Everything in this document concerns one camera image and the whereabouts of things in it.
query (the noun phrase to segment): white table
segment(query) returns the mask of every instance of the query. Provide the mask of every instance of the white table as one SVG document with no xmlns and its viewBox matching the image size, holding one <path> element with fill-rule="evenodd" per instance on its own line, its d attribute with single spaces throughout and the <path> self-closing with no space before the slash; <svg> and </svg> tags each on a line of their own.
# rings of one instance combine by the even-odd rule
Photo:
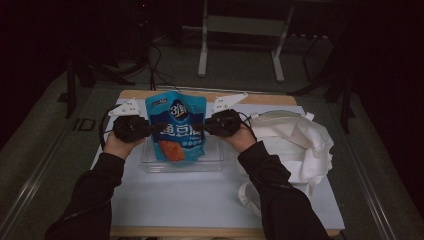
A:
<svg viewBox="0 0 424 240">
<path fill-rule="evenodd" d="M 132 97 L 145 98 L 157 93 L 124 91 L 117 103 L 123 103 Z M 210 100 L 217 94 L 206 95 Z M 274 105 L 249 103 L 258 99 Z M 275 105 L 276 100 L 288 105 Z M 144 99 L 137 101 L 145 113 Z M 237 104 L 234 109 L 247 115 L 277 109 L 303 112 L 302 107 L 296 106 L 294 99 L 289 96 L 249 95 L 244 102 L 248 104 Z M 211 107 L 212 103 L 208 102 L 209 113 Z M 248 178 L 238 170 L 237 153 L 226 143 L 223 146 L 222 171 L 178 173 L 146 173 L 141 159 L 143 146 L 135 148 L 126 161 L 122 185 L 115 189 L 112 199 L 111 235 L 263 237 L 260 219 L 243 207 L 238 199 L 238 188 Z M 343 219 L 327 178 L 316 187 L 312 207 L 329 235 L 337 235 L 344 229 Z"/>
</svg>

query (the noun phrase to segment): dark background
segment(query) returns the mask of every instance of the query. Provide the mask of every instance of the dark background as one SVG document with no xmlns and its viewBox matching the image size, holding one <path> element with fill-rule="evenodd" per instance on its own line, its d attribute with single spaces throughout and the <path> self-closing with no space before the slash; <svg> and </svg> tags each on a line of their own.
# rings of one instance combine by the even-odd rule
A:
<svg viewBox="0 0 424 240">
<path fill-rule="evenodd" d="M 152 1 L 145 14 L 152 14 L 152 23 L 160 31 L 178 39 L 182 25 L 201 26 L 201 2 Z M 272 1 L 266 4 L 261 1 L 263 9 L 257 7 L 257 1 L 210 2 L 210 11 L 224 15 L 229 12 L 240 16 L 253 14 L 278 18 L 266 10 L 269 5 L 276 4 Z M 113 65 L 117 51 L 126 54 L 125 49 L 117 49 L 119 47 L 113 44 L 119 41 L 115 39 L 117 35 L 126 35 L 116 34 L 112 28 L 106 27 L 101 10 L 110 11 L 114 4 L 118 4 L 117 1 L 0 2 L 1 147 L 51 81 L 65 71 L 67 34 L 80 36 L 84 43 L 81 49 L 95 56 L 99 62 Z M 111 14 L 107 18 L 109 23 L 116 22 L 120 26 L 132 24 L 132 18 L 117 17 L 125 16 L 125 6 L 116 9 L 122 11 L 116 15 L 108 12 Z M 406 189 L 424 216 L 424 179 L 421 173 L 424 167 L 421 146 L 424 135 L 421 106 L 424 103 L 422 12 L 423 3 L 413 0 L 374 0 L 361 2 L 358 7 L 303 6 L 296 9 L 290 32 L 307 36 L 329 35 L 338 43 L 335 48 L 337 54 L 329 59 L 327 72 L 331 74 L 342 68 L 351 70 L 353 90 L 360 96 Z M 338 25 L 341 20 L 349 22 L 343 32 L 334 34 L 334 28 L 329 26 Z"/>
</svg>

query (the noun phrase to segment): wooden table edge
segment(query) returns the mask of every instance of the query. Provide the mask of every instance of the wooden table edge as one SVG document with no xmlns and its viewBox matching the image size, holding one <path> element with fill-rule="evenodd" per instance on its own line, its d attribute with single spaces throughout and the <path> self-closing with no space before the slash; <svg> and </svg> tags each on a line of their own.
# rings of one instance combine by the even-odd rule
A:
<svg viewBox="0 0 424 240">
<path fill-rule="evenodd" d="M 150 91 L 150 90 L 123 90 L 120 99 L 146 99 L 165 91 Z M 206 92 L 206 91 L 181 91 L 183 94 L 193 96 L 204 96 L 208 102 L 215 102 L 217 97 L 233 95 L 236 93 L 228 92 Z M 288 95 L 273 95 L 273 94 L 257 94 L 249 93 L 249 96 L 240 103 L 245 104 L 262 104 L 262 105 L 282 105 L 282 106 L 297 106 L 296 100 Z"/>
<path fill-rule="evenodd" d="M 326 229 L 331 237 L 340 234 L 339 229 Z M 193 227 L 123 227 L 112 226 L 114 237 L 262 237 L 261 228 L 193 228 Z"/>
</svg>

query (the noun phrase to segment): human hand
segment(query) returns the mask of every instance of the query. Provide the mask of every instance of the human hand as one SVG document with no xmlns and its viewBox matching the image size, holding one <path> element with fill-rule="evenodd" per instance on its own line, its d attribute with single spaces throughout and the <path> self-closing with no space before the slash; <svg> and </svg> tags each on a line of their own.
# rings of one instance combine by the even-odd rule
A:
<svg viewBox="0 0 424 240">
<path fill-rule="evenodd" d="M 233 148 L 239 153 L 256 143 L 256 139 L 250 132 L 250 129 L 243 124 L 240 124 L 240 130 L 238 130 L 233 136 L 221 137 L 221 139 L 231 144 L 231 146 L 233 146 Z"/>
<path fill-rule="evenodd" d="M 144 138 L 135 142 L 126 143 L 118 139 L 112 132 L 109 133 L 103 152 L 127 159 L 133 148 L 144 142 Z"/>
</svg>

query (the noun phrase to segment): person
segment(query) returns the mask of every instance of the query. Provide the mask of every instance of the person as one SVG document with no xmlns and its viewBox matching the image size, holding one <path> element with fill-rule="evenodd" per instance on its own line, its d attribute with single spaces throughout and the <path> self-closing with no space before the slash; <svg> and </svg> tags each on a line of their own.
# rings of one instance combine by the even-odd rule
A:
<svg viewBox="0 0 424 240">
<path fill-rule="evenodd" d="M 266 239 L 331 239 L 306 195 L 288 182 L 290 172 L 279 157 L 268 154 L 246 126 L 222 139 L 240 153 L 238 160 L 259 192 Z M 47 230 L 46 240 L 110 239 L 110 199 L 121 184 L 125 159 L 141 142 L 124 143 L 109 134 L 97 163 L 76 182 L 69 205 Z"/>
</svg>

